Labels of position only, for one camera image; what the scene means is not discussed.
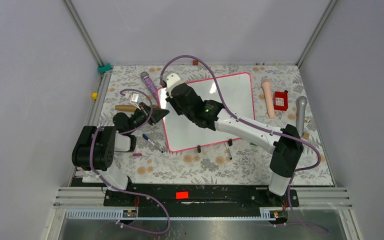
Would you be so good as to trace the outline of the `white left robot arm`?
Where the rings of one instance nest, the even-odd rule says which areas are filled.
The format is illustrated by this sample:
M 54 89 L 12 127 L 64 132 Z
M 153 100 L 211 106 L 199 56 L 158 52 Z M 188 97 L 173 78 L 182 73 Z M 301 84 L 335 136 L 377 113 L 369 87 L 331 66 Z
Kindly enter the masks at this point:
M 135 192 L 127 187 L 130 178 L 113 166 L 115 152 L 132 153 L 137 143 L 133 131 L 145 123 L 155 125 L 169 113 L 167 109 L 141 102 L 131 115 L 116 113 L 113 126 L 104 126 L 100 130 L 93 125 L 84 126 L 71 155 L 72 164 L 97 174 L 98 179 L 104 177 L 110 190 L 118 189 L 115 197 L 122 205 L 132 204 Z

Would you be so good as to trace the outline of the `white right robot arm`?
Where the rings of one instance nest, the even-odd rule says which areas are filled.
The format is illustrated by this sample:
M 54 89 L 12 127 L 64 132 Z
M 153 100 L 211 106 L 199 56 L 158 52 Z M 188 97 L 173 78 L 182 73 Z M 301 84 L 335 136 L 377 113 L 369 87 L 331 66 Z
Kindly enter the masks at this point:
M 304 150 L 295 126 L 263 125 L 253 119 L 230 114 L 222 103 L 203 100 L 186 83 L 168 84 L 166 90 L 166 101 L 175 112 L 199 128 L 232 134 L 271 154 L 269 168 L 272 176 L 266 193 L 267 201 L 279 206 L 287 199 L 289 182 Z

